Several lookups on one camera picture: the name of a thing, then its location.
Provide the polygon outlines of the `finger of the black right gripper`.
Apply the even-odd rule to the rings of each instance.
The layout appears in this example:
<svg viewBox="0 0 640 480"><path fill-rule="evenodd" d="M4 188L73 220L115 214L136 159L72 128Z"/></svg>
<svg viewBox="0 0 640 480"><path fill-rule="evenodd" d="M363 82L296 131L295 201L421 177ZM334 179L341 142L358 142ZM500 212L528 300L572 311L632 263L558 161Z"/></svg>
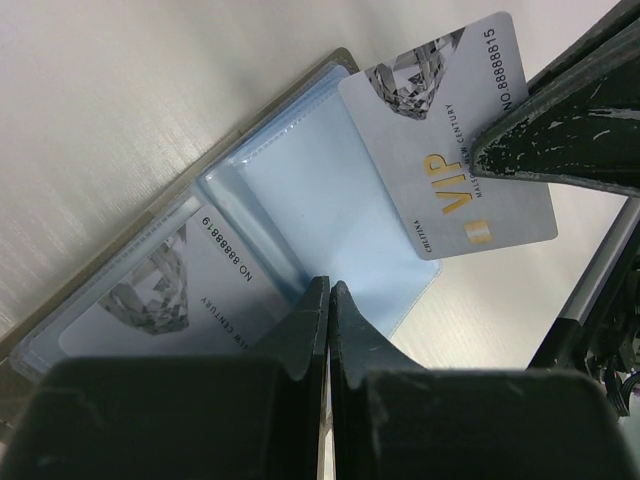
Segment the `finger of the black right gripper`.
<svg viewBox="0 0 640 480"><path fill-rule="evenodd" d="M639 4L620 1L471 146L477 177L639 194Z"/></svg>

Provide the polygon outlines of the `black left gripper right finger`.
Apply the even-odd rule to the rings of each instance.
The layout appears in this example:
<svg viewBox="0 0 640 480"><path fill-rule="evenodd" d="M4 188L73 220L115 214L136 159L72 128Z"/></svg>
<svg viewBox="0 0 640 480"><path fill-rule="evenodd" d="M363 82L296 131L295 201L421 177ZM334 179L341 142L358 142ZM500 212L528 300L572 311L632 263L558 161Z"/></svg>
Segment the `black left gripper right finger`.
<svg viewBox="0 0 640 480"><path fill-rule="evenodd" d="M344 282L329 350L340 479L635 479L603 393L565 370L429 370L385 338Z"/></svg>

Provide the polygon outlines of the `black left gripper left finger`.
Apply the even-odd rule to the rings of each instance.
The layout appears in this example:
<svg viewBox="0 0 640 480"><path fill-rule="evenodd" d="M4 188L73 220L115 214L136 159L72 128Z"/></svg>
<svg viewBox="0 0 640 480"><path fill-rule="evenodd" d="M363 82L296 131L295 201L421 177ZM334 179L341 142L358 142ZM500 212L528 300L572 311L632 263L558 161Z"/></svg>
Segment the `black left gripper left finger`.
<svg viewBox="0 0 640 480"><path fill-rule="evenodd" d="M37 387L5 479L314 479L330 285L241 354L79 358Z"/></svg>

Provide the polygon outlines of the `grey card holder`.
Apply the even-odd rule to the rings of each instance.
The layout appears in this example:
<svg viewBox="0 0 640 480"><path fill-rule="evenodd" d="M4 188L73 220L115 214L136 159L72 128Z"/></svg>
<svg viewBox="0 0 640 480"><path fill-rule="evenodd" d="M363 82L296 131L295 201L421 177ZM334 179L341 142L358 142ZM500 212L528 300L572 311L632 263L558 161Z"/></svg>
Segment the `grey card holder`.
<svg viewBox="0 0 640 480"><path fill-rule="evenodd" d="M311 280L390 336L438 276L415 253L342 101L333 51L198 160L1 343L1 401L71 357L238 353Z"/></svg>

